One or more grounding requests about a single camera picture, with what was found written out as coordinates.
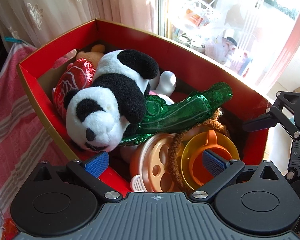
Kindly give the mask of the green foil balloon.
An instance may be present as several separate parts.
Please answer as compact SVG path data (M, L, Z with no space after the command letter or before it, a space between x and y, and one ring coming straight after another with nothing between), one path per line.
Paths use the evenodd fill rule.
M157 133L177 133L213 117L232 98L232 88L224 82L208 90L191 92L183 101L168 105L157 95L146 98L146 113L133 134L125 135L120 146L139 145Z

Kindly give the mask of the pink striped cloth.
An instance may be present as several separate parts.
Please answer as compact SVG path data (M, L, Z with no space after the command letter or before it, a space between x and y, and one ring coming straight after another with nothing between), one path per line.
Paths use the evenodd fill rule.
M62 166L67 158L53 142L25 94L17 65L35 48L15 43L0 72L0 225L38 162Z

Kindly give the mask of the sheer embroidered curtain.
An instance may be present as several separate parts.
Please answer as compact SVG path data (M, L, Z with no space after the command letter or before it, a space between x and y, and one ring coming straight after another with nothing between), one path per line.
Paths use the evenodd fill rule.
M158 32L158 0L0 0L0 35L39 48L100 18Z

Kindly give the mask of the white pink bunny plush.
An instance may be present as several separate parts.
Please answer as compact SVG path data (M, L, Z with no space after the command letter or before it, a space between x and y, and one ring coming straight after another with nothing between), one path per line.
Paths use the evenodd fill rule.
M150 95L157 95L164 99L166 104L172 105L174 101L170 98L175 90L177 78L173 72L164 71L149 81Z

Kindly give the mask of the brown bear plush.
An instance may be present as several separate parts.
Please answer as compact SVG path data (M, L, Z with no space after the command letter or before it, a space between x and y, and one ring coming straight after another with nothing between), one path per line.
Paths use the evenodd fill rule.
M100 59L104 56L105 49L105 46L102 44L94 45L89 52L80 51L76 55L76 60L86 59L91 62L93 68L96 69Z

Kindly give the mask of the red foil balloon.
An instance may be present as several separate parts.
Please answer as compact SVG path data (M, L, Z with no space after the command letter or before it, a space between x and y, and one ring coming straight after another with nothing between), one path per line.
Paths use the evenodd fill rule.
M66 109L63 101L70 90L87 88L92 84L95 66L86 58L70 63L56 87L52 90L53 103L63 120L66 119Z

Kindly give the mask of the orange plastic cup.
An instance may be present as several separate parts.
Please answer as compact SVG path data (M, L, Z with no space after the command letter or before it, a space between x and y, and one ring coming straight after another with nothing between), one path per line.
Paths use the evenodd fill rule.
M240 157L228 137L212 129L199 133L187 142L182 152L182 178L186 186L196 190L229 167L231 159Z

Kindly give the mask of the brown fuzzy headband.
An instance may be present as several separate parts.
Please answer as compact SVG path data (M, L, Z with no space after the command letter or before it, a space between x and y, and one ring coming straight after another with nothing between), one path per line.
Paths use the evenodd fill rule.
M194 191L212 179L202 164L204 150L216 150L226 160L239 157L230 133L219 121L221 116L222 110L218 108L211 118L173 136L167 171L177 188Z

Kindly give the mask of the red cardboard box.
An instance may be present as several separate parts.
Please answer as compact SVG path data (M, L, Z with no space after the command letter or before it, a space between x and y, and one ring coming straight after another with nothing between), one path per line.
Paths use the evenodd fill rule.
M69 160L86 160L93 154L75 148L52 102L52 89L66 69L65 65L55 67L55 63L72 49L89 49L94 44L104 44L107 51L135 49L153 57L161 70L172 71L177 77L177 88L172 95L174 101L183 100L194 90L203 91L214 83L226 82L232 88L233 97L222 109L231 138L247 165L258 165L262 161L268 131L245 133L242 122L263 114L269 105L266 98L203 54L168 38L101 19L64 33L37 49L17 67L23 88L40 121Z

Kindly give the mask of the peach plastic toy lid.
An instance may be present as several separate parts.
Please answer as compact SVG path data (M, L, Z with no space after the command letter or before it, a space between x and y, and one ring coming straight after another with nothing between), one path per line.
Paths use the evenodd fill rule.
M130 188L134 192L178 192L170 176L168 150L173 134L161 133L140 144L130 159Z

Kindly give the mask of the panda plush toy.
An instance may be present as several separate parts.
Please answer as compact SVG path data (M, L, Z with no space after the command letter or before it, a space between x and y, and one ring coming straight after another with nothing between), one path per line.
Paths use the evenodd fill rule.
M124 49L101 57L92 84L67 92L66 131L82 150L110 152L135 132L146 113L149 81L159 74L151 56Z

